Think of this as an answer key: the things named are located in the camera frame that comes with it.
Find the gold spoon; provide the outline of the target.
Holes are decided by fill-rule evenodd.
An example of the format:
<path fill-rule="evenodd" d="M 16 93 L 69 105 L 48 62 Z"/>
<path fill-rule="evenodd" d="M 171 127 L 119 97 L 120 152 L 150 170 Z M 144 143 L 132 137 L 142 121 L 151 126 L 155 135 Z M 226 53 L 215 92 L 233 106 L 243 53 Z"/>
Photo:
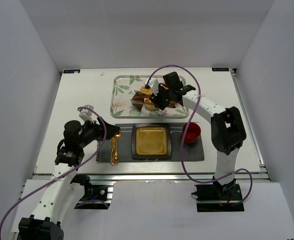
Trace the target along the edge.
<path fill-rule="evenodd" d="M 121 137 L 121 130 L 114 136 L 114 159 L 113 165 L 117 165 L 119 162 L 118 159 L 118 139 Z"/>

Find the blue corner label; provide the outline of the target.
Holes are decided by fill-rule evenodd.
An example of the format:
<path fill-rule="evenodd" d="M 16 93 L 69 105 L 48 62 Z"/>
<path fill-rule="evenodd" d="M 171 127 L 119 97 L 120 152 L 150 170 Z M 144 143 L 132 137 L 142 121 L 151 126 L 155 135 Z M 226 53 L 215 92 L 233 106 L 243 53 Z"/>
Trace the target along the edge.
<path fill-rule="evenodd" d="M 211 68 L 213 72 L 228 72 L 228 67 L 212 67 Z"/>
<path fill-rule="evenodd" d="M 79 69 L 65 69 L 63 74 L 78 74 L 80 73 Z"/>

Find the floral serving tray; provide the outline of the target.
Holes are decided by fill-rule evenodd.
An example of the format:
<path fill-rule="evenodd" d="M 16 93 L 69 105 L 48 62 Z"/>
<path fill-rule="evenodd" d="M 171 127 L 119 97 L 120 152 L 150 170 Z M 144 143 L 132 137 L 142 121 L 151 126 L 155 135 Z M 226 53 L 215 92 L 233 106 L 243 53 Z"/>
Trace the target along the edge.
<path fill-rule="evenodd" d="M 140 92 L 148 75 L 119 75 L 114 78 L 110 113 L 119 118 L 185 118 L 189 110 L 180 104 L 176 108 L 167 107 L 165 110 L 149 111 L 143 105 L 142 110 L 135 109 L 130 102 L 133 95 Z"/>

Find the gold fork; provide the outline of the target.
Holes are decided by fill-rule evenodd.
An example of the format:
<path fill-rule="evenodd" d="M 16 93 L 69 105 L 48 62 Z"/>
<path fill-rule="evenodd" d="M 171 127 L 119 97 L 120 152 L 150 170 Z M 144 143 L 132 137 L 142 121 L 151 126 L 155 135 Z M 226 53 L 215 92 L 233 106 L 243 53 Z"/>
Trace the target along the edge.
<path fill-rule="evenodd" d="M 111 138 L 111 154 L 110 154 L 110 164 L 113 166 L 115 164 L 115 142 L 116 139 Z"/>

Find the red mug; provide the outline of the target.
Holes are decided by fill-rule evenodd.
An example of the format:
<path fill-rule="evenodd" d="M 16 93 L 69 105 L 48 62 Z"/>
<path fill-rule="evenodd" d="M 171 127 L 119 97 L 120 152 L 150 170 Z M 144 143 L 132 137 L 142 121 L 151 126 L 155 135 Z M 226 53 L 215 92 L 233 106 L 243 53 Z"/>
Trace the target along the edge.
<path fill-rule="evenodd" d="M 188 129 L 186 129 L 186 127 L 187 127 L 187 124 L 185 124 L 182 128 L 181 137 L 183 137 L 184 133 L 186 132 L 183 142 L 184 144 L 191 146 L 198 141 L 198 138 L 201 135 L 201 128 L 195 122 L 191 122 L 189 124 Z"/>

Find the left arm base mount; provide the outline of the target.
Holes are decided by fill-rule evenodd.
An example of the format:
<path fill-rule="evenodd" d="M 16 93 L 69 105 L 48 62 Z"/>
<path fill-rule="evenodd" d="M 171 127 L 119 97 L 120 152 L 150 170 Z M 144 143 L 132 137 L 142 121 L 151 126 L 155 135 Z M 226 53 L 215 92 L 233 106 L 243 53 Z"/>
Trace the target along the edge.
<path fill-rule="evenodd" d="M 84 189 L 84 195 L 76 204 L 77 210 L 107 210 L 110 206 L 113 186 L 110 183 L 94 183 L 87 175 L 76 175 L 71 183 Z"/>

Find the sliced bread piece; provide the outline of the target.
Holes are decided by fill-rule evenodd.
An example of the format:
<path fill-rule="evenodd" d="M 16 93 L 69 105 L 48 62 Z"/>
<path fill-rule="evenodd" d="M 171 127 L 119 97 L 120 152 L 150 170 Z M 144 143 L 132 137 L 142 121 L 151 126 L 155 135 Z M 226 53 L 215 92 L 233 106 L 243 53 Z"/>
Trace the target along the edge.
<path fill-rule="evenodd" d="M 148 96 L 153 94 L 152 88 L 146 88 L 144 85 L 140 88 L 140 92 Z"/>

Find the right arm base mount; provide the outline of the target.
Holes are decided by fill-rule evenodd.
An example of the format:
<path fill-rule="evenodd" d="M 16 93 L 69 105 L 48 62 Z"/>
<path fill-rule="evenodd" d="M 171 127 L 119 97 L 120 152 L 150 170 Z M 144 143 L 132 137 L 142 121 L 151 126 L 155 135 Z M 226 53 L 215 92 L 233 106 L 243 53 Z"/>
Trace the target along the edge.
<path fill-rule="evenodd" d="M 195 185 L 195 191 L 191 196 L 196 200 L 196 207 L 199 213 L 227 213 L 243 212 L 242 193 L 239 184 L 229 189 L 222 196 L 215 191 L 213 184 Z"/>

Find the blue right corner label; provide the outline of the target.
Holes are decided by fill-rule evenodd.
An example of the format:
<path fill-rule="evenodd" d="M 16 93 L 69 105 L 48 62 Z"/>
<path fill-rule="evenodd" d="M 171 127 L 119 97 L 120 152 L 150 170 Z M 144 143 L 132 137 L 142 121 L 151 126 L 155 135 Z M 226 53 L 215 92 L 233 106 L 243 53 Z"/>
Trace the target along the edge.
<path fill-rule="evenodd" d="M 213 72 L 228 72 L 228 67 L 212 67 L 211 68 Z"/>

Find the brown chocolate croissant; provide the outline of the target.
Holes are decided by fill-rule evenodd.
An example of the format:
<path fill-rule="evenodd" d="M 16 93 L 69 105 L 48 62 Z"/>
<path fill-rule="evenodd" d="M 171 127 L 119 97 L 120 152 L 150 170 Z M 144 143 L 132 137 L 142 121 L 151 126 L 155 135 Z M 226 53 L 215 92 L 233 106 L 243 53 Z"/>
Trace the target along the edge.
<path fill-rule="evenodd" d="M 134 95 L 133 95 L 133 97 L 132 97 L 132 99 L 133 100 L 136 100 L 136 101 L 140 101 L 140 102 L 144 102 L 144 94 L 143 93 L 141 93 L 141 92 L 136 92 Z M 135 109 L 137 109 L 138 111 L 141 111 L 142 110 L 142 107 L 143 107 L 143 104 L 140 104 L 140 105 L 138 105 L 138 104 L 133 104 L 133 106 L 135 107 Z"/>

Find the large orange bun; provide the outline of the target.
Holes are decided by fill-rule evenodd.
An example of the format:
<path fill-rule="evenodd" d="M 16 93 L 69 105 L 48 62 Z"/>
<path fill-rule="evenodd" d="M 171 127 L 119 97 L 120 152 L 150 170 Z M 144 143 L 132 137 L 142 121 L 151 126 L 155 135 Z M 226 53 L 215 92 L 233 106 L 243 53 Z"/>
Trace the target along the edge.
<path fill-rule="evenodd" d="M 168 88 L 164 83 L 161 83 L 160 86 L 164 89 L 163 98 L 169 102 L 169 107 L 176 108 L 175 105 L 182 100 L 182 95 L 177 90 Z"/>

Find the blue left corner label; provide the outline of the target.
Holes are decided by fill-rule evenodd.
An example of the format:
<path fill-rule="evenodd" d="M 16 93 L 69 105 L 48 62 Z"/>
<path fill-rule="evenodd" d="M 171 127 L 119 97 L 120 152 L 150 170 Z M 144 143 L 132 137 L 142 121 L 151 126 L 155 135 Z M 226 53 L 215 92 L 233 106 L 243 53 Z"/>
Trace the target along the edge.
<path fill-rule="evenodd" d="M 63 74 L 78 74 L 80 73 L 79 69 L 65 69 Z"/>

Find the metal tongs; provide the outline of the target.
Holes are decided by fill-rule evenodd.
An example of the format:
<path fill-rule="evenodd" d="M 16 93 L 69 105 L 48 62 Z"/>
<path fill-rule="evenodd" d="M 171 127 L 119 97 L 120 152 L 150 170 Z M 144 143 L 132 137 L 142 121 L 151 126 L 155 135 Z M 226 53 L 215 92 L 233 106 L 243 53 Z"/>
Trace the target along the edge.
<path fill-rule="evenodd" d="M 136 100 L 133 100 L 133 99 L 130 99 L 130 102 L 131 102 L 133 105 L 153 105 L 153 103 L 142 102 L 142 101 L 136 101 Z"/>

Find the black square plate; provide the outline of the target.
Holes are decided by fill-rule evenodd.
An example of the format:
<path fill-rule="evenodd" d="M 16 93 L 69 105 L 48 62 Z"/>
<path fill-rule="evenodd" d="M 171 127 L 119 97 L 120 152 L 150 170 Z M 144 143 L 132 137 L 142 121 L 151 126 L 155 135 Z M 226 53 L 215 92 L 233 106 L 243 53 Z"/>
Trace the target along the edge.
<path fill-rule="evenodd" d="M 132 126 L 132 158 L 135 160 L 170 159 L 172 143 L 167 123 L 138 123 Z"/>

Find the aluminium table frame rail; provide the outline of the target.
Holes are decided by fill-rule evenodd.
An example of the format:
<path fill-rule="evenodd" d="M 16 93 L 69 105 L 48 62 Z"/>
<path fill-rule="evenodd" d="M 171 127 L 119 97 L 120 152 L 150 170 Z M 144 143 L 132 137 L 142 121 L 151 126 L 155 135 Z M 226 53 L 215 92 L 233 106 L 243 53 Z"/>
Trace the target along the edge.
<path fill-rule="evenodd" d="M 266 171 L 259 173 L 252 173 L 254 181 L 270 181 L 269 175 Z M 92 181 L 184 181 L 190 180 L 185 174 L 92 174 L 89 175 Z M 212 174 L 192 174 L 192 178 L 198 181 L 208 181 L 212 179 Z M 35 174 L 33 180 L 49 180 L 50 175 Z M 245 172 L 237 173 L 235 178 L 240 181 L 248 181 L 249 174 Z"/>

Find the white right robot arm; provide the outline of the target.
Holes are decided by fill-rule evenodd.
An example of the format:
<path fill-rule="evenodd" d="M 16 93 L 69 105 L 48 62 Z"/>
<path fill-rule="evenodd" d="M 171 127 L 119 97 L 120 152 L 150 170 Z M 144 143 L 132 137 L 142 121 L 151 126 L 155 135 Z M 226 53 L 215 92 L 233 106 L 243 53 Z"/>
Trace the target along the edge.
<path fill-rule="evenodd" d="M 224 197 L 235 187 L 236 157 L 246 139 L 239 109 L 220 106 L 202 96 L 200 87 L 184 85 L 175 71 L 163 79 L 164 83 L 151 77 L 146 80 L 145 87 L 152 89 L 151 102 L 161 110 L 171 102 L 178 103 L 209 122 L 211 142 L 217 151 L 216 170 L 211 180 L 213 195 Z"/>

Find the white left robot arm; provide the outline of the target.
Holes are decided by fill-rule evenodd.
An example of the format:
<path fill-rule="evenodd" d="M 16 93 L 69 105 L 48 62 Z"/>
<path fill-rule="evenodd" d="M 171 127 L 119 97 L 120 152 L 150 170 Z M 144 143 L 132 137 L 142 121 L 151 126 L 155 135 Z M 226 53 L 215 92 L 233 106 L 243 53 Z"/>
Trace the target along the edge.
<path fill-rule="evenodd" d="M 22 240 L 62 240 L 61 224 L 67 211 L 72 210 L 82 198 L 89 199 L 91 181 L 78 175 L 84 158 L 84 148 L 93 141 L 110 140 L 120 133 L 120 128 L 104 120 L 87 120 L 81 124 L 71 120 L 64 125 L 63 139 L 57 147 L 52 183 L 45 186 L 39 203 L 29 217 L 21 218 L 19 234 Z"/>

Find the glazed donut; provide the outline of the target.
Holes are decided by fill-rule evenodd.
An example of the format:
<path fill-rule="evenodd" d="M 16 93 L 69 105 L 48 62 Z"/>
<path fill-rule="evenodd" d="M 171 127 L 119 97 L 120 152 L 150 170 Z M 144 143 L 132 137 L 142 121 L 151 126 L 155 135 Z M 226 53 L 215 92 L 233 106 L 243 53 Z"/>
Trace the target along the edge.
<path fill-rule="evenodd" d="M 144 103 L 145 103 L 144 104 L 145 108 L 148 109 L 149 111 L 158 110 L 158 108 L 154 105 L 154 103 L 149 98 L 145 98 Z"/>

